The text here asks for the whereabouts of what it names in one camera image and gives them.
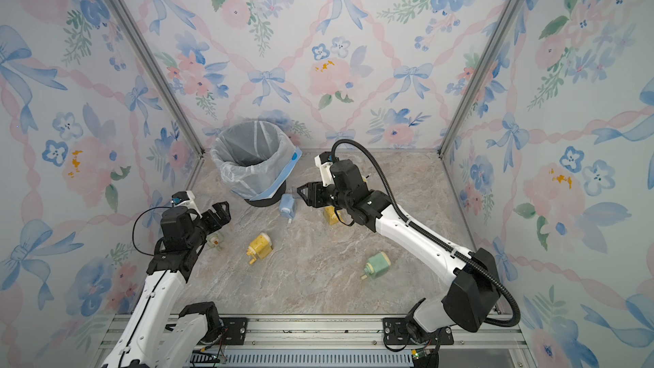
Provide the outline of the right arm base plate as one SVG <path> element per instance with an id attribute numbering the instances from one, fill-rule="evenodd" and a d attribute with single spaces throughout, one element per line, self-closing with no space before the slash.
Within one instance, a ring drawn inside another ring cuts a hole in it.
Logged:
<path id="1" fill-rule="evenodd" d="M 392 349 L 454 344 L 450 327 L 427 333 L 416 324 L 408 322 L 405 317 L 386 317 L 381 320 L 381 323 L 383 343 Z"/>

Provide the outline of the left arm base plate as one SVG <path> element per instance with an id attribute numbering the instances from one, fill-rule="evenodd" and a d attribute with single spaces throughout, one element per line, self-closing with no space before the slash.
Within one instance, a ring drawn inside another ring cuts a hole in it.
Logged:
<path id="1" fill-rule="evenodd" d="M 245 317 L 219 318 L 208 323 L 207 333 L 198 345 L 244 345 L 249 320 Z"/>

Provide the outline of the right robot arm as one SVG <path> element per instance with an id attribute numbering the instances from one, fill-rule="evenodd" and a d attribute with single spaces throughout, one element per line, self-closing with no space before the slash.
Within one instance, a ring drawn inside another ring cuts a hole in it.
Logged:
<path id="1" fill-rule="evenodd" d="M 508 291 L 501 284 L 495 258 L 487 250 L 472 251 L 455 244 L 395 208 L 385 192 L 369 188 L 359 167 L 349 159 L 333 162 L 329 153 L 315 158 L 318 182 L 298 188 L 305 204 L 331 206 L 347 225 L 359 225 L 392 240 L 429 267 L 449 288 L 441 299 L 422 300 L 407 318 L 421 333 L 456 325 L 477 332 L 482 325 L 511 327 L 510 320 L 492 318 L 491 312 Z"/>

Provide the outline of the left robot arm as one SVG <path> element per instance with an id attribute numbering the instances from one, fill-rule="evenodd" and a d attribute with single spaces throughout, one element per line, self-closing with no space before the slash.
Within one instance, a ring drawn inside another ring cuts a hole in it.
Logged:
<path id="1" fill-rule="evenodd" d="M 199 345 L 213 345 L 224 332 L 213 302 L 185 306 L 165 334 L 175 302 L 187 286 L 206 238 L 231 221 L 227 202 L 199 213 L 189 201 L 162 214 L 163 237 L 148 264 L 141 297 L 104 367 L 182 367 Z"/>

